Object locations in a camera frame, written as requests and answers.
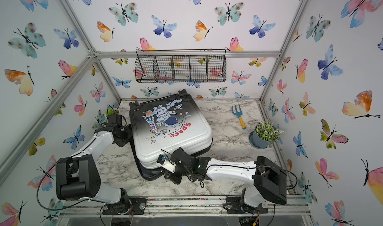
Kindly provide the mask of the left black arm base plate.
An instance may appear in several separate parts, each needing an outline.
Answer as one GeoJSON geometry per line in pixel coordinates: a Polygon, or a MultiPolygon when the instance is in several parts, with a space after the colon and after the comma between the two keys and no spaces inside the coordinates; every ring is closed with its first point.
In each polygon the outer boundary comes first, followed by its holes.
{"type": "Polygon", "coordinates": [[[119,203],[106,205],[106,208],[102,210],[101,214],[103,216],[143,215],[146,205],[146,198],[123,199],[119,203]]]}

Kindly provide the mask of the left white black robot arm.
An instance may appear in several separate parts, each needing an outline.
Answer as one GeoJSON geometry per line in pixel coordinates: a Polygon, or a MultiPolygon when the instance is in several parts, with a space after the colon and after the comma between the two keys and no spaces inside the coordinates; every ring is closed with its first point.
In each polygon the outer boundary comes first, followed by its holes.
{"type": "Polygon", "coordinates": [[[126,190],[102,183],[96,161],[110,145],[123,147],[132,138],[126,118],[120,114],[109,115],[88,143],[71,156],[57,161],[57,197],[66,201],[90,200],[125,210],[130,208],[126,190]]]}

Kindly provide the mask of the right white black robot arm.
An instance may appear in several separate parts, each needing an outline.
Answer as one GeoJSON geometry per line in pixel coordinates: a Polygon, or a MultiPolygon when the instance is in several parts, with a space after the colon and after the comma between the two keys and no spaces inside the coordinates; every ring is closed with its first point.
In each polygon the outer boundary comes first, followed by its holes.
{"type": "Polygon", "coordinates": [[[182,148],[177,149],[168,157],[160,155],[157,165],[162,167],[164,177],[179,185],[183,177],[190,181],[226,179],[248,185],[242,196],[245,205],[257,207],[263,202],[278,205],[287,204],[287,174],[274,162],[264,156],[255,161],[229,162],[210,157],[193,157],[182,148]]]}

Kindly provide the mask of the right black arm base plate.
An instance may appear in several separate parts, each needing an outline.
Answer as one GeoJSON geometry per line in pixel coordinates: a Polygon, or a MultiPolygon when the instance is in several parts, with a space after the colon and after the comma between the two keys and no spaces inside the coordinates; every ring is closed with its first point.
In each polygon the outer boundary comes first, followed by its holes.
{"type": "Polygon", "coordinates": [[[264,208],[262,204],[257,207],[249,206],[244,203],[241,197],[226,197],[226,202],[222,205],[222,208],[227,211],[228,214],[267,214],[268,209],[264,208]]]}

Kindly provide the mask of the black white space suitcase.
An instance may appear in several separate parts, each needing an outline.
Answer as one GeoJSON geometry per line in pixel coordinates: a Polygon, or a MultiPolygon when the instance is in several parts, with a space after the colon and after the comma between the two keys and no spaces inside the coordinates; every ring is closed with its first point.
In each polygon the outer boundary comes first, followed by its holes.
{"type": "Polygon", "coordinates": [[[142,178],[155,181],[162,177],[159,156],[169,157],[182,148],[198,157],[212,145],[212,130],[192,96],[185,89],[176,94],[129,104],[130,141],[142,178]]]}

